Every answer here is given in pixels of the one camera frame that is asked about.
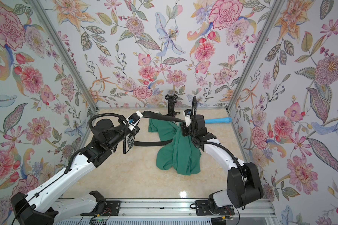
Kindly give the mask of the green trousers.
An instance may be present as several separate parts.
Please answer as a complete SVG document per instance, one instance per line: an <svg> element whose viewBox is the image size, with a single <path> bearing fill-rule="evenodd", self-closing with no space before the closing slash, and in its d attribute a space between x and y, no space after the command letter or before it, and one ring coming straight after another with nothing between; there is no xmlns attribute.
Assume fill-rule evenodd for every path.
<svg viewBox="0 0 338 225"><path fill-rule="evenodd" d="M156 166L161 170L174 168L178 174L200 173L201 151L196 148L190 136L183 136L179 124L150 119L148 131L158 133L160 140L171 141L159 149Z"/></svg>

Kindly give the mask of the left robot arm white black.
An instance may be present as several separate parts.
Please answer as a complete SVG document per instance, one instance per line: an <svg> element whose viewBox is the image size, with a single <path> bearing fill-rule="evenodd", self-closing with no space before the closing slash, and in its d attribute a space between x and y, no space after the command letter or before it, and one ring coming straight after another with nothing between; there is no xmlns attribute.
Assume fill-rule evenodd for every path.
<svg viewBox="0 0 338 225"><path fill-rule="evenodd" d="M13 221L21 225L53 225L78 214L106 213L109 210L107 201L99 191L59 203L57 200L78 180L103 164L120 142L126 153L127 136L135 133L142 117L139 111L129 118L116 113L93 116L88 121L93 133L91 142L74 152L67 166L52 178L26 194L18 192L11 198Z"/></svg>

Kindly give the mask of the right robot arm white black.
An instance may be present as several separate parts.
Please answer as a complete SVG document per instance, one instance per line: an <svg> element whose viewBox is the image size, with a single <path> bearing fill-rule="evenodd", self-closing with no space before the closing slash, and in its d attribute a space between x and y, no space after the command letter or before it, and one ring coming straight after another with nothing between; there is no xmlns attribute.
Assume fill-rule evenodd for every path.
<svg viewBox="0 0 338 225"><path fill-rule="evenodd" d="M208 197L211 213L217 215L219 210L227 206L245 209L246 205L264 197L257 166L237 158L214 134L207 131L204 116L197 114L196 97L192 99L191 109L185 110L182 133L191 138L196 148L214 158L227 173L226 189Z"/></svg>

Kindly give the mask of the black microphone on tripod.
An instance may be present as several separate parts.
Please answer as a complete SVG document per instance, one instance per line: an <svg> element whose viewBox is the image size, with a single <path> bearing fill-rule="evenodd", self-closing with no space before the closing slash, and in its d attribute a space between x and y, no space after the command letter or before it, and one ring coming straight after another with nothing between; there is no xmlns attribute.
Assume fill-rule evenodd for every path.
<svg viewBox="0 0 338 225"><path fill-rule="evenodd" d="M175 117L178 112L175 111L175 104L177 102L178 95L174 90L169 90L165 95L165 99L168 101L168 116Z"/></svg>

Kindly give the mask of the blue cylindrical tube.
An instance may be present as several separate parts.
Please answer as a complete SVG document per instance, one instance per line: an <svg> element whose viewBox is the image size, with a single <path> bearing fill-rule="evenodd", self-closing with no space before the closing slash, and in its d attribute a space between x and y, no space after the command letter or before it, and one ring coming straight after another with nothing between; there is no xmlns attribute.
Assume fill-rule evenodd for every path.
<svg viewBox="0 0 338 225"><path fill-rule="evenodd" d="M232 118L230 118L230 117L217 118L217 119L206 119L205 120L206 124L231 123L231 122L232 122Z"/></svg>

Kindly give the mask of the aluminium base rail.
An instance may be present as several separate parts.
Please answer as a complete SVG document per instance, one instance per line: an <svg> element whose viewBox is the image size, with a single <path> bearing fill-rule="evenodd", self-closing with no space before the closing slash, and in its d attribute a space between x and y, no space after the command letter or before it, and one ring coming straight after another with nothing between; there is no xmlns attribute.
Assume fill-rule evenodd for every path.
<svg viewBox="0 0 338 225"><path fill-rule="evenodd" d="M55 200L51 197L35 197L29 205L37 212L45 213L50 209L57 211L54 221L58 223L80 214L99 214L108 212L115 217L222 217L237 218L243 224L245 218L267 218L272 224L279 224L274 209L268 200L260 199L246 205L245 209L228 206L214 215L208 211L208 199L104 199L86 195L75 199Z"/></svg>

